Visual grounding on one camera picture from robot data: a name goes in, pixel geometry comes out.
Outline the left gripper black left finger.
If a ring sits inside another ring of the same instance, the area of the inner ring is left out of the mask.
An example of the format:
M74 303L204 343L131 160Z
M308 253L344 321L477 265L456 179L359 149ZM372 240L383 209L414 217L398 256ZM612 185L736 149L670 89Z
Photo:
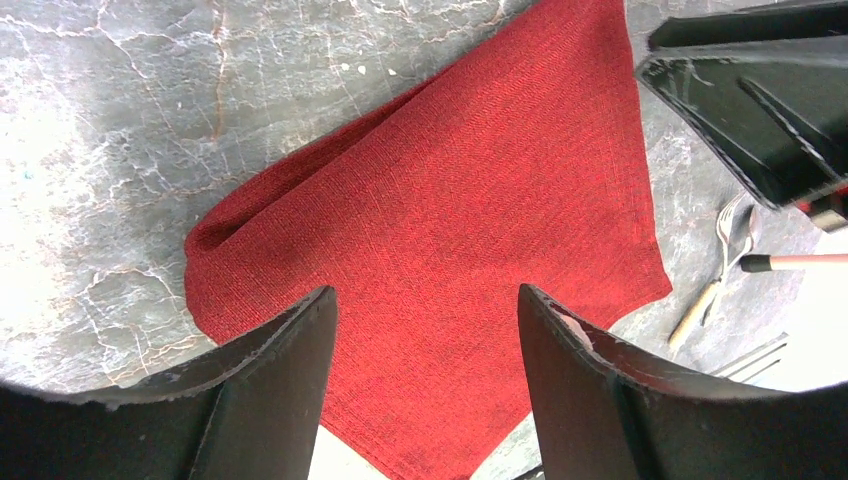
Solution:
M133 386L1 387L5 479L304 479L338 322L321 287L238 338Z

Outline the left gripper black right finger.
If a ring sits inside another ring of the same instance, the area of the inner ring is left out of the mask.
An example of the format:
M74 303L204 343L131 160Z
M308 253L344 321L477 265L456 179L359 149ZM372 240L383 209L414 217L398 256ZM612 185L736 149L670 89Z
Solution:
M847 387L798 393L683 367L518 294L522 358L548 479L843 479Z

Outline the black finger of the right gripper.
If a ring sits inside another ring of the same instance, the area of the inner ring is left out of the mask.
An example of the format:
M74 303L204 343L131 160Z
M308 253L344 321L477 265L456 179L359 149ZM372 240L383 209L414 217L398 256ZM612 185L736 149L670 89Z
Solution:
M761 204L811 203L847 185L847 5L785 1L670 18L638 80Z

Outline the dark red cloth napkin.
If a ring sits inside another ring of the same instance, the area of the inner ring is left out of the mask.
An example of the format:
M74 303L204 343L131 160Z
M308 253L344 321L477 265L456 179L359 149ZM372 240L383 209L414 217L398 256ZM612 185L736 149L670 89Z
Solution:
M338 295L323 425L391 479L467 479L529 414L517 295L602 328L671 292L620 1L540 1L266 168L185 242L225 343Z

